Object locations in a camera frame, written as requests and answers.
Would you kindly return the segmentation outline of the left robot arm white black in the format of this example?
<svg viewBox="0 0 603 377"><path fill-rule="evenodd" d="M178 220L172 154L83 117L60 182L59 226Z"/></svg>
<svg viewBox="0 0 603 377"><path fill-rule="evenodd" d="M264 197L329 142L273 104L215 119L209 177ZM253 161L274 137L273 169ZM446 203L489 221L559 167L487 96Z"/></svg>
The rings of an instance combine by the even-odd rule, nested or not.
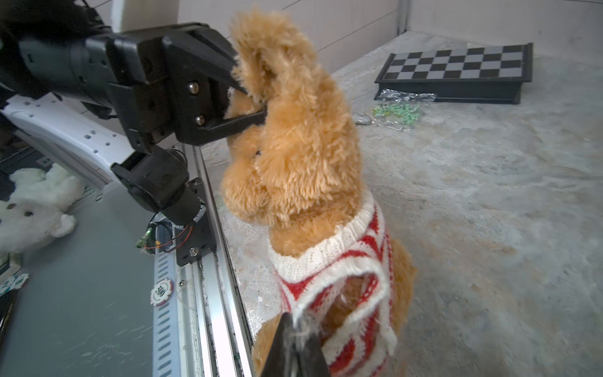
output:
<svg viewBox="0 0 603 377"><path fill-rule="evenodd" d="M201 146L265 120L227 118L235 51L218 31L180 24L176 1L116 1L105 25L77 1L1 4L1 111L15 127L89 160L145 209L186 226L204 203L170 135Z"/></svg>

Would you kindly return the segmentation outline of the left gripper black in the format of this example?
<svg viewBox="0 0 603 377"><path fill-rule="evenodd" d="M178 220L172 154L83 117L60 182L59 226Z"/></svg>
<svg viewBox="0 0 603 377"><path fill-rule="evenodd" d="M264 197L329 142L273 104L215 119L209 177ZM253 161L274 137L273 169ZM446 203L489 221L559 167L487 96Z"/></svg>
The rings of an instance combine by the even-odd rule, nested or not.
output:
<svg viewBox="0 0 603 377"><path fill-rule="evenodd" d="M39 89L113 109L138 152L149 153L170 134L206 145L267 116L264 109L224 119L229 88L247 91L232 75L232 44L207 25L70 39L24 35L18 48Z"/></svg>

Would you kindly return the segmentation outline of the red white striped sweater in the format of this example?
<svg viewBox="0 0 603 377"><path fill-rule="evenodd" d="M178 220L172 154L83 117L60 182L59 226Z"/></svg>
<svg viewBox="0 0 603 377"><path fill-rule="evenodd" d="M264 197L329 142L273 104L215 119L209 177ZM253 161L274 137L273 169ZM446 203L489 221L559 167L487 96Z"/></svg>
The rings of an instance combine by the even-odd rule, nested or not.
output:
<svg viewBox="0 0 603 377"><path fill-rule="evenodd" d="M358 214L299 258L269 250L284 311L326 325L349 304L322 352L333 376L377 376L397 345L393 329L393 249L382 210L366 192Z"/></svg>

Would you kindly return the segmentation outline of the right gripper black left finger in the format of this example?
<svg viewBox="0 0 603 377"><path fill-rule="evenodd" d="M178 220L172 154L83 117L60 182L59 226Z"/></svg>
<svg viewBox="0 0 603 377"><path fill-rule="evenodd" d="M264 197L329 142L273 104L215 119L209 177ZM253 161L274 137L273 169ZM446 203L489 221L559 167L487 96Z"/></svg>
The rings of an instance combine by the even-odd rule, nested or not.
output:
<svg viewBox="0 0 603 377"><path fill-rule="evenodd" d="M261 376L291 377L295 363L295 326L292 315L281 316Z"/></svg>

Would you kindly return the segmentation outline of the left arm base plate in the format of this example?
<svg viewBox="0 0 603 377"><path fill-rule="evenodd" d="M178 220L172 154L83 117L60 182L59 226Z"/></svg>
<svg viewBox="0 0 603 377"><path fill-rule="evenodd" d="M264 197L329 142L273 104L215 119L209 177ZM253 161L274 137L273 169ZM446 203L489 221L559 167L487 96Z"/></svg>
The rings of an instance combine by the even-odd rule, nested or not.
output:
<svg viewBox="0 0 603 377"><path fill-rule="evenodd" d="M183 267L193 262L199 262L202 257L217 251L215 225L210 216L207 202L207 192L203 180L195 178L188 183L190 190L196 194L205 212L200 220L193 223L191 230L185 232L185 242L176 250L177 264Z"/></svg>

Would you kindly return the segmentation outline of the brown teddy bear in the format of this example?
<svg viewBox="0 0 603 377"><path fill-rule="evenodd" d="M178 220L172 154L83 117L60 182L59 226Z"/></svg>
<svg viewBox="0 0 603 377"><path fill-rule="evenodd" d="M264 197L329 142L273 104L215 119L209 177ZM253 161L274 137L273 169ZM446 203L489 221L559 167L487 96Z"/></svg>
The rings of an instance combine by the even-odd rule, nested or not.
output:
<svg viewBox="0 0 603 377"><path fill-rule="evenodd" d="M247 92L232 92L226 116L264 109L267 116L263 124L228 138L232 161L221 184L224 201L240 220L268 229L268 257L273 249L299 258L350 222L364 193L371 193L363 179L357 128L343 92L319 64L312 42L286 14L243 12L232 23L231 35L236 51L232 75ZM400 241L391 235L389 239L398 342L416 268ZM317 330L322 348L350 307L336 305L326 325L316 325L307 316L300 320L308 319Z"/></svg>

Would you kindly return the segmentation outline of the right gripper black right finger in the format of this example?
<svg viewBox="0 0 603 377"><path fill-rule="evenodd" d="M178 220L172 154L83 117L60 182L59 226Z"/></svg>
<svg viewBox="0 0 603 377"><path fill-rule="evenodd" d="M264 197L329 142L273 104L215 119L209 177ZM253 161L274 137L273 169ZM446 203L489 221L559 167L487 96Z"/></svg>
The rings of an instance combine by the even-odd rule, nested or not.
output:
<svg viewBox="0 0 603 377"><path fill-rule="evenodd" d="M294 376L330 377L318 334L298 330L294 339Z"/></svg>

